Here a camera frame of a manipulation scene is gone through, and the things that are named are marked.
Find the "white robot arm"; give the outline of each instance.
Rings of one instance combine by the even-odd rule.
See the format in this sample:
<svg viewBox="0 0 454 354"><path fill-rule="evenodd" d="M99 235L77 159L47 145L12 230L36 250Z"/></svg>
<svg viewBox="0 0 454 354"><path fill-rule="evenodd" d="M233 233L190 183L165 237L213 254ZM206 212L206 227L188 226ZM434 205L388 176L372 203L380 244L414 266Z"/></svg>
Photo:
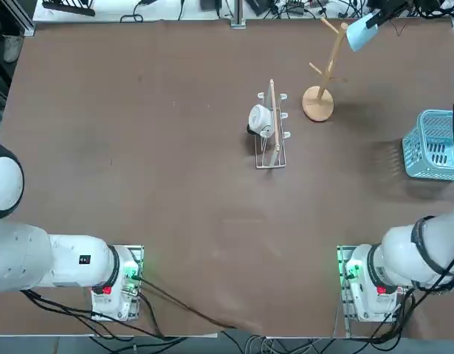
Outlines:
<svg viewBox="0 0 454 354"><path fill-rule="evenodd" d="M23 191L21 165L0 145L0 219L18 206ZM0 220L0 291L91 287L94 312L127 320L137 313L139 282L131 276L139 276L140 268L126 246Z"/></svg>
<svg viewBox="0 0 454 354"><path fill-rule="evenodd" d="M454 211L393 227L379 245L359 245L346 264L360 321L381 322L396 307L397 287L430 288L454 258ZM454 288L454 266L440 283Z"/></svg>

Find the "plastic basket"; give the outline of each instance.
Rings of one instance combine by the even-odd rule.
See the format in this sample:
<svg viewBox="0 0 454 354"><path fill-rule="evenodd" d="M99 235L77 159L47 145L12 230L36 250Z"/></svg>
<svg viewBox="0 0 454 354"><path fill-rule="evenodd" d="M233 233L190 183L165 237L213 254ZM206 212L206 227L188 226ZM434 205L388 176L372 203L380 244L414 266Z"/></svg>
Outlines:
<svg viewBox="0 0 454 354"><path fill-rule="evenodd" d="M410 177L454 181L453 112L421 112L402 149Z"/></svg>

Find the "brown tabletop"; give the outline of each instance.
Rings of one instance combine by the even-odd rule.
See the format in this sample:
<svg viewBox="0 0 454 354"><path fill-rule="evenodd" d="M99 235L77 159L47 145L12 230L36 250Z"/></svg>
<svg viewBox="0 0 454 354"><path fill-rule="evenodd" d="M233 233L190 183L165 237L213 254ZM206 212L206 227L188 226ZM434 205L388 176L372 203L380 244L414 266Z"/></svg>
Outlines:
<svg viewBox="0 0 454 354"><path fill-rule="evenodd" d="M406 22L396 21L401 28ZM145 276L207 315L270 336L330 336L337 245L454 208L454 184L403 172L400 139L451 109L448 21L385 25L340 51L325 123L301 109L334 36L319 21L42 27L25 41L0 141L27 185L13 220L50 233L143 244ZM245 134L256 94L289 99L287 167L256 170ZM42 293L87 306L81 289ZM154 296L169 334L217 329ZM150 328L143 311L138 324ZM116 333L134 333L116 326ZM369 335L371 326L354 327ZM0 294L0 334L88 333L21 294ZM339 317L338 336L343 336ZM454 339L454 293L429 298L407 336Z"/></svg>

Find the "wooden mug tree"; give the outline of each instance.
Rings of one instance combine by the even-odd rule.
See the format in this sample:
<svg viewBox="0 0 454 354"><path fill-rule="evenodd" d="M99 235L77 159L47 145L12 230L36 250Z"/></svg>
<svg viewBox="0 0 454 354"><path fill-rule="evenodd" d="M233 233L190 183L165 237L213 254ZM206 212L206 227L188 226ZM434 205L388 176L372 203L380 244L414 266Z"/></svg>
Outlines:
<svg viewBox="0 0 454 354"><path fill-rule="evenodd" d="M309 65L322 75L322 83L320 86L312 86L309 88L302 97L302 109L306 116L315 122L323 122L327 120L333 112L334 103L330 91L326 89L327 84L331 79L331 73L337 63L338 50L346 35L348 25L341 23L340 28L336 29L330 22L324 18L320 19L328 28L337 34L333 49L331 50L329 63L327 64L324 72L321 72L314 64Z"/></svg>

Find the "floor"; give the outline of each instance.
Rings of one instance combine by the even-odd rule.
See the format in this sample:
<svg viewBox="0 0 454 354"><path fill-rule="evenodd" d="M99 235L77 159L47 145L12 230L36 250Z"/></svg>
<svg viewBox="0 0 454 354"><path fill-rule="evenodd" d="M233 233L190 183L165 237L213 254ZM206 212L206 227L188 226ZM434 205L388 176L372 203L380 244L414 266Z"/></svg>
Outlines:
<svg viewBox="0 0 454 354"><path fill-rule="evenodd" d="M234 331L230 332L234 339L240 344L244 351L244 345L249 338L247 333ZM288 349L293 350L304 343L300 339L284 339L281 340ZM73 354L73 353L91 353L104 354L106 350L98 347L86 337L60 337L58 345L55 337L17 337L17 338L0 338L0 354L8 353L24 353L27 348L34 348L34 352L38 354ZM137 338L135 342L147 344L151 341L146 338ZM320 352L328 343L328 340L323 339L316 343L315 347ZM125 345L110 345L110 342L105 343L108 347L120 348ZM255 348L251 353L260 353L260 341L256 342ZM361 348L362 344L349 342L344 340L335 341L327 350L326 354L352 354L355 350ZM157 348L137 348L138 353L155 353ZM124 353L132 353L132 350L126 350ZM378 353L371 346L367 347L361 353ZM173 347L166 351L167 354L181 353L217 353L217 354L240 354L240 350L227 337L219 334L217 339L210 338L191 338L182 344ZM313 348L309 353L316 353ZM454 353L454 341L417 341L411 339L402 339L399 346L392 351L394 354L450 354Z"/></svg>

